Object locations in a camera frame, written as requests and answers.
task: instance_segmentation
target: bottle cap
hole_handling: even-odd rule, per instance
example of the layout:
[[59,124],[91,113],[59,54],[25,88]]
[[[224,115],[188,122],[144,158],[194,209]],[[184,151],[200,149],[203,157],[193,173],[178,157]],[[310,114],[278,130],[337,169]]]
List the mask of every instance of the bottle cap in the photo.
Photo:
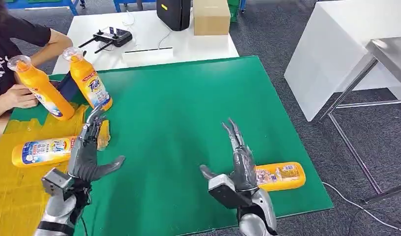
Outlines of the bottle cap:
[[63,58],[70,62],[78,62],[83,60],[83,51],[77,47],[66,48],[63,51]]
[[11,58],[7,64],[8,68],[16,72],[24,72],[32,67],[31,59],[24,55]]

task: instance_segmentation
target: green mat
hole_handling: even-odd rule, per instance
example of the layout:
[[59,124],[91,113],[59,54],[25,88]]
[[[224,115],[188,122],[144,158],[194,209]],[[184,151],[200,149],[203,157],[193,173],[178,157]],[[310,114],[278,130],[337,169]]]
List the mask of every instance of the green mat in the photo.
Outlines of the green mat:
[[[229,173],[232,149],[220,122],[231,117],[258,165],[297,161],[304,186],[271,192],[278,217],[333,207],[257,57],[101,71],[114,99],[106,112],[109,146],[100,164],[125,155],[122,168],[93,184],[84,219],[93,236],[173,236],[237,225],[212,198],[200,164]],[[78,95],[76,102],[84,102]],[[42,106],[12,119],[45,117]],[[84,235],[82,224],[76,236]]]

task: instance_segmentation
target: blue stand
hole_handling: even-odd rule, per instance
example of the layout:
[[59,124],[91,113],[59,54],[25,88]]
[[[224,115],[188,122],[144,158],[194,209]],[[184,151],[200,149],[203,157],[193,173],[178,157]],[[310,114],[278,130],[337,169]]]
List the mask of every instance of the blue stand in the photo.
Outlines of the blue stand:
[[35,7],[58,7],[68,6],[74,16],[78,15],[76,5],[79,0],[75,0],[73,3],[71,0],[61,0],[58,2],[35,2],[29,3],[28,0],[15,0],[14,2],[7,2],[6,6],[8,9],[20,9],[20,8],[35,8]]
[[[137,3],[138,0],[114,0],[115,10],[121,12],[120,4],[127,5],[129,3]],[[141,2],[156,2],[156,0],[141,0]]]

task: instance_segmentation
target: person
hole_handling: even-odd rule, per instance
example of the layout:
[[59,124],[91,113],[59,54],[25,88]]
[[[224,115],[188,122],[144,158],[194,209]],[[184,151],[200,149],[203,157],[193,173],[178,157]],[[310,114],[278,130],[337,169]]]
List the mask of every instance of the person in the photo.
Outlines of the person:
[[4,132],[13,108],[30,108],[38,104],[35,96],[7,67],[11,57],[22,54],[11,38],[42,47],[30,56],[33,66],[38,66],[73,46],[72,41],[60,32],[11,16],[6,10],[4,0],[0,0],[0,135]]

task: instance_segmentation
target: cardboard box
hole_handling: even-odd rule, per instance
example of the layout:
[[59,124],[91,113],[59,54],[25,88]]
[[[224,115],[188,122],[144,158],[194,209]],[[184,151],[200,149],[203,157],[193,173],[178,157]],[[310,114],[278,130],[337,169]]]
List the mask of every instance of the cardboard box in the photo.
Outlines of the cardboard box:
[[193,0],[195,35],[226,35],[229,19],[227,0]]

